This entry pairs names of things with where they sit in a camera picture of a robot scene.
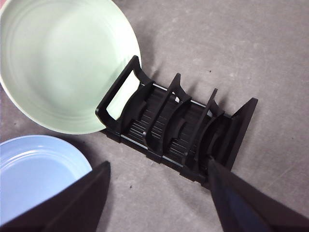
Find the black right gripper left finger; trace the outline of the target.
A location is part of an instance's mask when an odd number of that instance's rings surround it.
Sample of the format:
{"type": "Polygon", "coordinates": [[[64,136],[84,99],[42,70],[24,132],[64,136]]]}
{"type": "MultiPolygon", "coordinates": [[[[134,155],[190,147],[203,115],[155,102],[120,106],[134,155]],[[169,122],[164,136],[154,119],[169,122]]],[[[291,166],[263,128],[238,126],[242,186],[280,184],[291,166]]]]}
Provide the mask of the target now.
{"type": "Polygon", "coordinates": [[[94,232],[104,209],[111,166],[108,161],[53,198],[1,226],[2,232],[94,232]]]}

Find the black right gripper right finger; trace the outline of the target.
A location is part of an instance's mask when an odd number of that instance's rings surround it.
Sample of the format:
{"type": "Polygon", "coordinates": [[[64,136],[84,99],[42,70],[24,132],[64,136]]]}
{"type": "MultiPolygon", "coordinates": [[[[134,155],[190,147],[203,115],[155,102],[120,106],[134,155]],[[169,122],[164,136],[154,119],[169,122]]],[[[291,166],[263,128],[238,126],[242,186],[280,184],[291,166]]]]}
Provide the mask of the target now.
{"type": "Polygon", "coordinates": [[[211,196],[225,232],[307,232],[309,219],[263,194],[214,159],[211,196]]]}

